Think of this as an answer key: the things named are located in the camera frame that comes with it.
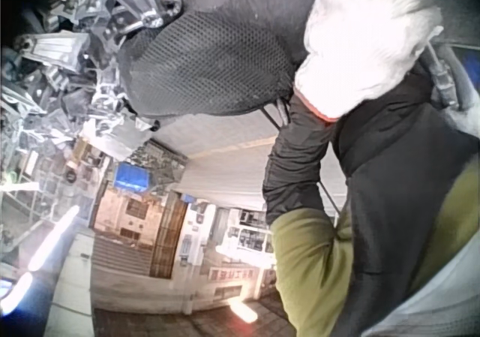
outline olive green sleeve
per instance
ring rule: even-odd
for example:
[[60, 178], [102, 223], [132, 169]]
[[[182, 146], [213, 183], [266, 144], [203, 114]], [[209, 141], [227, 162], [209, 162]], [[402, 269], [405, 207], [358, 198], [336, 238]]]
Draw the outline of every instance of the olive green sleeve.
[[298, 336], [328, 336], [349, 284], [351, 227], [335, 230], [318, 209], [297, 209], [271, 226], [277, 258], [277, 289]]

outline wall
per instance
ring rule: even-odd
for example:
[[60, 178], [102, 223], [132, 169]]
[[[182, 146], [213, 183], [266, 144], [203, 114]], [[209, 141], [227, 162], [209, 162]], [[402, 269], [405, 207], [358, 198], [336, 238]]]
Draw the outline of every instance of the wall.
[[131, 197], [142, 201], [140, 196], [126, 194], [109, 186], [98, 207], [94, 228], [118, 235], [121, 228], [126, 228], [140, 233], [140, 243], [153, 245], [164, 212], [164, 199], [148, 199], [146, 201], [149, 204], [147, 216], [145, 219], [141, 219], [126, 213], [128, 201]]

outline person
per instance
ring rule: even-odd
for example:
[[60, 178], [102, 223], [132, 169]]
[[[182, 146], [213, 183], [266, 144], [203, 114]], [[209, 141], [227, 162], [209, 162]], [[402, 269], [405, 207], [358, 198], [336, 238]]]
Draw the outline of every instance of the person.
[[[461, 87], [438, 110], [413, 68], [441, 22], [434, 0], [314, 2], [263, 183], [299, 337], [480, 333], [480, 99]], [[318, 188], [330, 143], [347, 186], [337, 226]]]

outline sign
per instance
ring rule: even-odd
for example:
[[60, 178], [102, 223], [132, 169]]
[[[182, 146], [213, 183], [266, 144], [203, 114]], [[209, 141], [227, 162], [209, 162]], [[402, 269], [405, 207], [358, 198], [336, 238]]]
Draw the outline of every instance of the sign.
[[208, 272], [209, 282], [244, 281], [256, 277], [255, 269], [211, 267]]

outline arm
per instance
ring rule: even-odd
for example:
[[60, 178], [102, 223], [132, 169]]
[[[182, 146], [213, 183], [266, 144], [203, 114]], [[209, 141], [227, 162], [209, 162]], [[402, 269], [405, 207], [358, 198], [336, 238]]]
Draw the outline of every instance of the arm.
[[277, 258], [277, 289], [298, 335], [328, 335], [347, 294], [352, 248], [323, 211], [320, 160], [335, 126], [297, 96], [271, 151], [263, 184]]
[[268, 224], [300, 208], [323, 211], [317, 183], [334, 125], [318, 119], [295, 95], [290, 115], [292, 122], [280, 131], [265, 172]]

